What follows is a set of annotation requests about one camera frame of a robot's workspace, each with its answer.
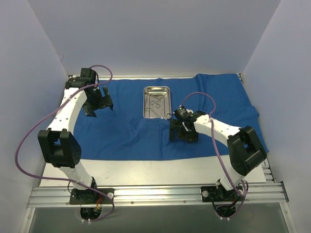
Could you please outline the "stainless steel instrument tray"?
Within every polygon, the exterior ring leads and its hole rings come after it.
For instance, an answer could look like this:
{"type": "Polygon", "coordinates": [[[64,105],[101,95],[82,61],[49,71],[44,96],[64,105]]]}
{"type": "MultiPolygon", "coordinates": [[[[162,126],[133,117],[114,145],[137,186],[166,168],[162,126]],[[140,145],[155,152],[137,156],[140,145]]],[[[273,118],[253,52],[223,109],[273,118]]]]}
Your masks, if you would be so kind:
{"type": "Polygon", "coordinates": [[[172,116],[171,92],[167,86],[144,88],[143,117],[148,119],[170,119],[172,116]]]}

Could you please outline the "blue surgical drape cloth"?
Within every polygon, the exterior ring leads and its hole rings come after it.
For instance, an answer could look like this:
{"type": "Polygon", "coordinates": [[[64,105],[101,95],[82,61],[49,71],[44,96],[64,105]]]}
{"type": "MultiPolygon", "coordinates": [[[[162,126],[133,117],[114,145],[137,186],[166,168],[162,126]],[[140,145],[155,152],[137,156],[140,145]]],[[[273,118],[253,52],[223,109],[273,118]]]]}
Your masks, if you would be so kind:
{"type": "Polygon", "coordinates": [[[169,140],[169,121],[143,117],[144,89],[166,86],[173,109],[184,103],[194,111],[212,113],[229,125],[255,129],[259,138],[259,114],[236,74],[197,74],[188,79],[112,80],[108,90],[113,108],[96,111],[95,117],[80,112],[74,137],[82,158],[93,160],[177,160],[226,155],[227,147],[214,145],[206,135],[195,143],[169,140]]]}

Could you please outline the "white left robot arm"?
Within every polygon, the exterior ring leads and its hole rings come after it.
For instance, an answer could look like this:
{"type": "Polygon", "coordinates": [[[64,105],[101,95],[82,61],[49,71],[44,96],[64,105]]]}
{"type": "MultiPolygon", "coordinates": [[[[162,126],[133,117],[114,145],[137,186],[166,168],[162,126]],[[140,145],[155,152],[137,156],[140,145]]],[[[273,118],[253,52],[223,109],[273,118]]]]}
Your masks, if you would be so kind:
{"type": "MultiPolygon", "coordinates": [[[[88,69],[87,74],[68,79],[61,106],[53,112],[54,120],[46,130],[38,133],[45,162],[60,169],[66,175],[63,180],[72,183],[86,203],[97,200],[98,190],[95,178],[80,161],[82,151],[73,132],[81,111],[87,117],[95,117],[96,110],[106,107],[113,109],[108,88],[98,81],[94,70],[88,69]]],[[[134,117],[129,121],[134,111],[131,109],[121,117],[111,113],[109,117],[98,120],[92,128],[95,135],[88,139],[95,147],[92,151],[106,160],[125,161],[138,158],[135,143],[139,143],[141,148],[152,149],[155,141],[160,139],[161,128],[167,126],[168,121],[162,117],[147,120],[134,117]]]]}

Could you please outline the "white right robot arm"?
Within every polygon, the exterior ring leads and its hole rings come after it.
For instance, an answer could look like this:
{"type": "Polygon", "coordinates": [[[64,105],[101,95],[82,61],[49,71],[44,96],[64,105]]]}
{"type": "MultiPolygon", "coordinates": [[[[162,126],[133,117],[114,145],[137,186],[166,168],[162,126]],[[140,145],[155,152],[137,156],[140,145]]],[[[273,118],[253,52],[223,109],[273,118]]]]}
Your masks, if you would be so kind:
{"type": "Polygon", "coordinates": [[[238,191],[242,184],[246,188],[244,178],[267,158],[255,129],[250,126],[244,128],[231,126],[211,117],[202,111],[190,111],[184,106],[175,110],[174,115],[186,132],[204,134],[212,139],[216,156],[225,175],[218,180],[216,196],[221,200],[227,200],[233,195],[233,190],[241,196],[246,195],[238,191]],[[216,142],[227,146],[229,152],[230,167],[226,168],[219,154],[216,142]]]}

